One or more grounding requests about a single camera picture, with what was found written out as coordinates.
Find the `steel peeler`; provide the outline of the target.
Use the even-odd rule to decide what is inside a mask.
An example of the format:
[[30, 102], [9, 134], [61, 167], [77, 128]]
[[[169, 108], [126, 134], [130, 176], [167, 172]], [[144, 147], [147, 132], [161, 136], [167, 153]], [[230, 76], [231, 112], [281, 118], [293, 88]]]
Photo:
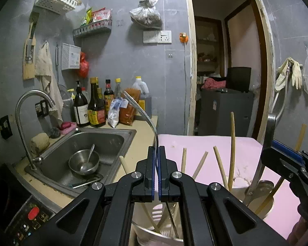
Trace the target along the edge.
[[267, 149], [271, 147], [271, 142], [274, 137], [275, 126], [276, 126], [276, 115], [273, 113], [268, 114], [267, 126], [264, 136], [263, 148], [261, 150], [261, 155], [259, 162], [257, 164], [257, 168], [253, 177], [253, 181], [248, 188], [248, 191], [245, 192], [245, 199], [243, 200], [243, 204], [248, 206], [250, 202], [254, 199], [254, 192], [257, 189], [261, 176], [263, 175], [265, 165], [263, 164], [263, 156]]

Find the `steel fork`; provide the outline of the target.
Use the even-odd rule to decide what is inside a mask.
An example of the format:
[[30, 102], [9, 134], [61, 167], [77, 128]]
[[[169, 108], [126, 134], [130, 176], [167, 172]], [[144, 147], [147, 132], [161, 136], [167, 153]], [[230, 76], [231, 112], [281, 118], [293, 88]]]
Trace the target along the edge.
[[[158, 137], [158, 133], [157, 133], [157, 129], [154, 126], [153, 122], [151, 121], [151, 118], [148, 116], [148, 114], [140, 107], [140, 105], [132, 98], [131, 95], [128, 94], [127, 91], [123, 91], [124, 96], [126, 97], [126, 100], [128, 100], [130, 102], [130, 104], [132, 104], [132, 106], [137, 110], [138, 113], [140, 113], [146, 120], [146, 122], [149, 124], [149, 126], [151, 127], [151, 129], [153, 130], [154, 134], [155, 134], [155, 167], [156, 167], [156, 171], [159, 172], [159, 137]], [[174, 223], [174, 219], [169, 207], [169, 204], [166, 202], [166, 209], [165, 211], [168, 212], [169, 214], [169, 219], [171, 221], [171, 226], [174, 230], [175, 236], [176, 238], [179, 239], [179, 235], [177, 232], [177, 228], [176, 225]]]

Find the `steel spoon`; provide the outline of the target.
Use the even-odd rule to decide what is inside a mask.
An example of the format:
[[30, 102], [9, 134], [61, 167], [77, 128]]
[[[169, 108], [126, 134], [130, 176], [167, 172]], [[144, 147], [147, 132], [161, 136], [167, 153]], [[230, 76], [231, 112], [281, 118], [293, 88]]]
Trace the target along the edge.
[[274, 183], [269, 180], [260, 180], [256, 188], [252, 191], [249, 200], [245, 203], [249, 205], [254, 199], [268, 195], [274, 188]]

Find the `long wooden spatula handle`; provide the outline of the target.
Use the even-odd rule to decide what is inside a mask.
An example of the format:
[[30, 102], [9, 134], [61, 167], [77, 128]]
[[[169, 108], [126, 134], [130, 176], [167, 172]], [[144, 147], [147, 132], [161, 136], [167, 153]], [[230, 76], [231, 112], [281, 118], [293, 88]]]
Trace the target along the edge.
[[228, 178], [229, 191], [232, 190], [234, 169], [235, 169], [236, 136], [235, 136], [234, 112], [230, 112], [230, 124], [231, 124], [231, 152], [230, 152], [230, 167], [229, 167], [229, 178]]

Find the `steel sink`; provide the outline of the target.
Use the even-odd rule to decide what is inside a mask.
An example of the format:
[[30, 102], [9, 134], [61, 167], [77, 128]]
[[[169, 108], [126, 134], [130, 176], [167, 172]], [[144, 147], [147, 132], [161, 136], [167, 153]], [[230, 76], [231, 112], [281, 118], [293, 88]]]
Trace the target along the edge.
[[77, 128], [55, 142], [25, 171], [45, 185], [75, 198], [94, 179], [111, 184], [136, 135], [134, 129]]

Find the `orange spice bag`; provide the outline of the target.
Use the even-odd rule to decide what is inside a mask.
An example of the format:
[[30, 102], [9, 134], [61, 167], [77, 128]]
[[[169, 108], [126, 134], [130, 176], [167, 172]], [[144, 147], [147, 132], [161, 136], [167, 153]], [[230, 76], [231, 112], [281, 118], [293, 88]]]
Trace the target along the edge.
[[[126, 88], [125, 91], [136, 101], [140, 99], [141, 91], [134, 88]], [[134, 115], [136, 114], [135, 108], [130, 104], [124, 93], [122, 93], [122, 103], [119, 112], [119, 122], [125, 125], [132, 125]]]

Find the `white rubber glove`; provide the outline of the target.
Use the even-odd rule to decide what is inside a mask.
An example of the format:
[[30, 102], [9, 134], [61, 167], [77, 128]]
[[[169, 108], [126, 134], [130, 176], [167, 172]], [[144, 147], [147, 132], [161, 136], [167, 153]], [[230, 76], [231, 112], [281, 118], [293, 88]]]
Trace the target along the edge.
[[275, 91], [279, 92], [286, 86], [286, 80], [291, 77], [292, 86], [301, 89], [303, 85], [300, 64], [292, 57], [288, 57], [278, 68], [278, 77], [275, 82]]

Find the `plastic oil jug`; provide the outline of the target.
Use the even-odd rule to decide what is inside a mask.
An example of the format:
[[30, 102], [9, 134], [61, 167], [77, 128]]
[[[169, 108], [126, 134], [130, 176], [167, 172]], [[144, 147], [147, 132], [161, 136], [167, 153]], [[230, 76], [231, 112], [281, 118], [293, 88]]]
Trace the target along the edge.
[[135, 83], [132, 85], [132, 88], [141, 91], [138, 104], [151, 118], [152, 117], [152, 97], [149, 92], [147, 84], [142, 80], [141, 76], [136, 77]]

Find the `small white packet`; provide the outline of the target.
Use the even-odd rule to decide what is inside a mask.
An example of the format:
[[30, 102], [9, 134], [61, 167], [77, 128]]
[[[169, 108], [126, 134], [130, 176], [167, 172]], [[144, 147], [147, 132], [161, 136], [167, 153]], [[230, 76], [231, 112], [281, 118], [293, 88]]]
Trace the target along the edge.
[[110, 108], [108, 111], [108, 124], [115, 128], [118, 125], [120, 118], [120, 108], [127, 108], [128, 100], [125, 98], [115, 98], [110, 104]]

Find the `beige sponge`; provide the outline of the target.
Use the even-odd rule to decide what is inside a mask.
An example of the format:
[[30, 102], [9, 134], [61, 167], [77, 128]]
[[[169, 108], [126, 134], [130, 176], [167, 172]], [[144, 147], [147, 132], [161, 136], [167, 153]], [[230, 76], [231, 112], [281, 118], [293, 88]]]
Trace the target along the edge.
[[50, 140], [47, 133], [39, 133], [30, 140], [31, 152], [34, 154], [40, 154], [48, 148], [49, 144]]

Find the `induction cooker panel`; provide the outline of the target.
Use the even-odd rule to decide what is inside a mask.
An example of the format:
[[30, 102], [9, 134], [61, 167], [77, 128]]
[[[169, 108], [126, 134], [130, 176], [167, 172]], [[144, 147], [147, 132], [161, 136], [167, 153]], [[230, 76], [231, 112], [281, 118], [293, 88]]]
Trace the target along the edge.
[[4, 234], [6, 245], [21, 245], [42, 227], [55, 213], [42, 202], [30, 196], [14, 215]]

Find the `red plastic bag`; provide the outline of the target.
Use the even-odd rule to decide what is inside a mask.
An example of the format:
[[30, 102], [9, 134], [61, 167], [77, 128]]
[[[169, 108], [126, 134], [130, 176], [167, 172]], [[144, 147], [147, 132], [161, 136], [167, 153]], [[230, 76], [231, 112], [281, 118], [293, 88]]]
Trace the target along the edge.
[[79, 64], [79, 70], [78, 70], [78, 76], [81, 78], [87, 78], [89, 74], [89, 63], [86, 60], [85, 53], [80, 53], [80, 64]]

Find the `orange wall hook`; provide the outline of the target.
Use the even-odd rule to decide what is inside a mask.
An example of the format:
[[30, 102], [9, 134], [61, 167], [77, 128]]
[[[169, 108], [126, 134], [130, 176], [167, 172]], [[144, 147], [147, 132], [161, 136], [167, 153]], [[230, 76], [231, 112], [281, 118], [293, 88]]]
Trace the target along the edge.
[[181, 32], [180, 35], [179, 35], [179, 39], [180, 39], [181, 43], [187, 44], [188, 43], [188, 35], [187, 35], [187, 33]]

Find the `wall power socket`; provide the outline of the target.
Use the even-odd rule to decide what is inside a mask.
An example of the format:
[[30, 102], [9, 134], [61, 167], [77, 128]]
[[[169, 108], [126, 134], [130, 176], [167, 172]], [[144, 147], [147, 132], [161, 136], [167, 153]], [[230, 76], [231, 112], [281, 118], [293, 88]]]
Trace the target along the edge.
[[144, 44], [172, 43], [171, 31], [143, 31]]

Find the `grey wall shelf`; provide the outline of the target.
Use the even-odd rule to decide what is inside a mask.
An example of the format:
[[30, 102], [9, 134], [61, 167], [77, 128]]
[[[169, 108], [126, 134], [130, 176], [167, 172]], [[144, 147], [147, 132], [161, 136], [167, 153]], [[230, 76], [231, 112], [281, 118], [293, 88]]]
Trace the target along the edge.
[[112, 20], [102, 20], [81, 26], [73, 30], [73, 37], [86, 37], [92, 34], [110, 32], [112, 30]]

